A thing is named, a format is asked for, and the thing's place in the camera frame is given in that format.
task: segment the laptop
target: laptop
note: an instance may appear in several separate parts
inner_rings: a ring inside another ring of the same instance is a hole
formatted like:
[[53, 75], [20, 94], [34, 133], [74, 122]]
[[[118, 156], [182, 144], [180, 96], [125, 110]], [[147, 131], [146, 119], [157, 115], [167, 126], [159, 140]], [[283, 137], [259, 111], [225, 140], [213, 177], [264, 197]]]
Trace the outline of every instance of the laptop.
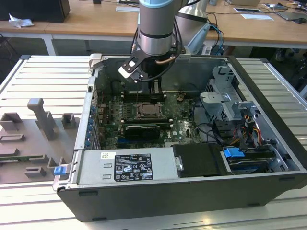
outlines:
[[307, 20], [307, 14], [304, 13], [290, 13], [290, 12], [278, 12], [278, 14], [286, 20], [295, 20], [299, 18], [305, 18]]

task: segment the barcode sticker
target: barcode sticker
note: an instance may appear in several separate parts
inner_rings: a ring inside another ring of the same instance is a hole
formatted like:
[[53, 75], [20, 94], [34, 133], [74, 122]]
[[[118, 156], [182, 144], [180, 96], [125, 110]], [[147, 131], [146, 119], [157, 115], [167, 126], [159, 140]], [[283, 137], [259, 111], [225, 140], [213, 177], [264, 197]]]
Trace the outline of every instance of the barcode sticker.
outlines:
[[114, 159], [116, 152], [102, 152], [101, 159]]

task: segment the sticker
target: sticker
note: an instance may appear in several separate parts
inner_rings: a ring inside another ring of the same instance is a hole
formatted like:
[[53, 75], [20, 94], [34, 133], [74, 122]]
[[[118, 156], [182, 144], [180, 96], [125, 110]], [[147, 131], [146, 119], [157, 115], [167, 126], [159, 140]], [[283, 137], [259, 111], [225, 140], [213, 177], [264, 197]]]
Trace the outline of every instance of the sticker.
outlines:
[[116, 182], [153, 180], [153, 166], [150, 154], [115, 155]]
[[116, 152], [102, 152], [101, 159], [114, 159]]

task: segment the copper pipe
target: copper pipe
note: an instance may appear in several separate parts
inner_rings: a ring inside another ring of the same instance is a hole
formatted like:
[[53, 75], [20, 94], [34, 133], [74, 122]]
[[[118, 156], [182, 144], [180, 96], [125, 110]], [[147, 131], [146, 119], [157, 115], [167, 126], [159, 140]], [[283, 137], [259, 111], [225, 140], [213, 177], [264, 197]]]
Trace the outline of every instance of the copper pipe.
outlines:
[[167, 63], [169, 63], [169, 62], [171, 62], [171, 61], [173, 61], [173, 60], [175, 60], [175, 59], [176, 59], [176, 57], [175, 57], [175, 56], [172, 56], [172, 57], [170, 57], [169, 59], [166, 59], [166, 60], [164, 60], [164, 61], [158, 61], [158, 60], [156, 60], [155, 62], [156, 62], [157, 65], [164, 65], [164, 64], [167, 64]]

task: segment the white desk leg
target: white desk leg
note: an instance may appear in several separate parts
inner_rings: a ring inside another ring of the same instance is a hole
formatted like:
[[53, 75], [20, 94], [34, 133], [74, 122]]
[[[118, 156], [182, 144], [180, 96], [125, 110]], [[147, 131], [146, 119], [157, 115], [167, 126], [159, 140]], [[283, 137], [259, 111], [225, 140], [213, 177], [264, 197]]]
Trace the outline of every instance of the white desk leg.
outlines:
[[46, 34], [43, 37], [43, 39], [45, 41], [45, 45], [46, 45], [48, 54], [52, 55], [52, 56], [58, 55], [58, 53], [57, 53], [57, 51], [56, 51], [56, 49], [55, 49], [55, 47], [53, 46], [53, 43], [52, 43], [52, 36], [50, 34]]

